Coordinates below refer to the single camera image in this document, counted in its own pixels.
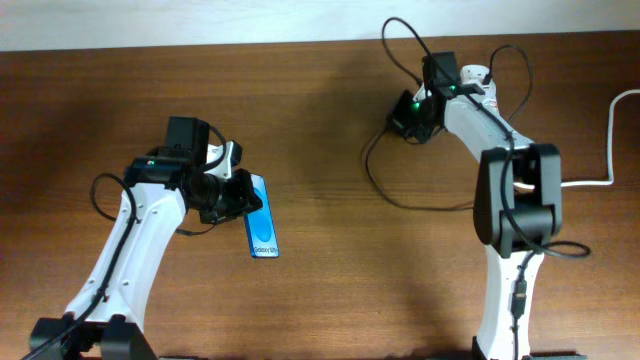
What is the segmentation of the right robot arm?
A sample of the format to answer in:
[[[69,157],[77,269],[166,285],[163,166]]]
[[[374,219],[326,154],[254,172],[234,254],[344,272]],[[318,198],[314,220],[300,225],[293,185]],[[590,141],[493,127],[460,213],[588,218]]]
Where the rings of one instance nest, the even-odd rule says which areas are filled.
[[[404,92],[388,117],[403,137],[427,142],[443,129],[479,163],[473,222],[487,258],[484,314],[474,359],[527,359],[534,284],[562,227],[561,157],[519,134],[497,106],[489,68],[457,66],[452,52],[422,59],[416,93]]]

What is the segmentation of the white USB charger adapter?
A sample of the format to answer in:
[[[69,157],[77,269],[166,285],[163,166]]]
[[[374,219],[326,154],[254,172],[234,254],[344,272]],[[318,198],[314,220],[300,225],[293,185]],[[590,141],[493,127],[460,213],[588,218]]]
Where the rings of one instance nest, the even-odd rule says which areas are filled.
[[[497,99],[497,88],[493,80],[488,84],[483,84],[481,80],[470,79],[462,83],[462,88],[469,95],[478,95],[482,101],[495,101]]]

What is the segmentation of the blue Samsung Galaxy smartphone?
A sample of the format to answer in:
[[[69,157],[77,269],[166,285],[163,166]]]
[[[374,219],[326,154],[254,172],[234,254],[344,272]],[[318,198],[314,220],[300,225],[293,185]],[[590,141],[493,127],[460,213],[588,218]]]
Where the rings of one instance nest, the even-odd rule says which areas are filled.
[[[251,256],[259,259],[278,258],[280,255],[269,196],[264,178],[251,175],[255,194],[262,202],[259,210],[244,217]]]

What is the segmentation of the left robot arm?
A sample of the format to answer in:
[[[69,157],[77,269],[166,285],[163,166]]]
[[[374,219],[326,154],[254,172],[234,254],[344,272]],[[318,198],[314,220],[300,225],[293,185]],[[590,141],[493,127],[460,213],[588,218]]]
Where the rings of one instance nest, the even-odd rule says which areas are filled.
[[[241,146],[195,117],[172,116],[163,145],[135,158],[122,177],[121,204],[88,280],[59,318],[41,318],[30,359],[80,359],[98,347],[103,359],[153,359],[144,335],[150,291],[169,241],[185,231],[191,210],[213,229],[243,218],[253,256],[277,255],[262,176],[239,168]]]

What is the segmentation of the white power strip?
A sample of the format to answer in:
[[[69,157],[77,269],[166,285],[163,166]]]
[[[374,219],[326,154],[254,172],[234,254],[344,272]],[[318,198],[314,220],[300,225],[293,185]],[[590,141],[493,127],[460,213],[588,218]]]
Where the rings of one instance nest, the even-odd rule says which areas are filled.
[[[498,113],[497,86],[492,79],[485,84],[488,74],[489,68],[483,65],[465,65],[460,70],[463,85],[477,86],[482,90],[482,94],[474,95],[474,98],[485,108]]]

